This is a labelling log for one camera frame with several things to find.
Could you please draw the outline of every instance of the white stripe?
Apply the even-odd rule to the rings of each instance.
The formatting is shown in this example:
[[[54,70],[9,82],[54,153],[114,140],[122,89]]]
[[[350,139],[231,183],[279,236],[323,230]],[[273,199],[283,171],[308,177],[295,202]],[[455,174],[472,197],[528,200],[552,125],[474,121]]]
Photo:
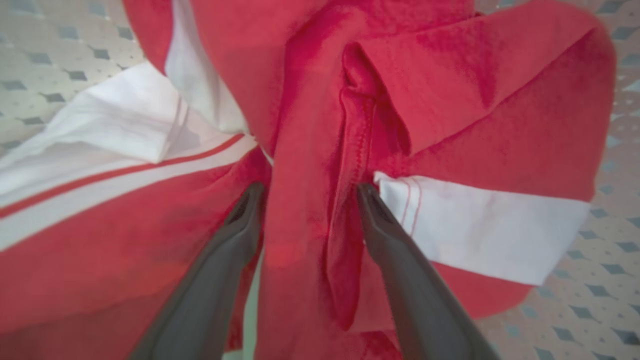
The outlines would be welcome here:
[[[182,98],[224,133],[248,133],[231,91],[207,57],[189,0],[173,0],[173,36],[164,71]]]
[[[589,211],[587,202],[484,190],[378,172],[380,197],[401,221],[415,181],[403,229],[431,261],[499,279],[540,285],[575,238]]]
[[[135,189],[171,177],[231,164],[255,146],[253,138],[245,136],[228,149],[206,158],[114,177],[39,202],[0,220],[0,250],[68,217]]]

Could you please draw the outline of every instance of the patterned surface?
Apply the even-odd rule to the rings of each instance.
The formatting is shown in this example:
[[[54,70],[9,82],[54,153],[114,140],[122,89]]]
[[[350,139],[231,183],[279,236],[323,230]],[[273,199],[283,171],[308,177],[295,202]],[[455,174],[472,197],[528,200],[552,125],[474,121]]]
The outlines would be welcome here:
[[[478,321],[504,359],[640,359],[640,0],[573,0],[611,30],[619,55],[598,191],[547,283]],[[480,0],[490,13],[521,3]],[[41,130],[78,91],[143,60],[118,0],[0,0],[0,154]]]

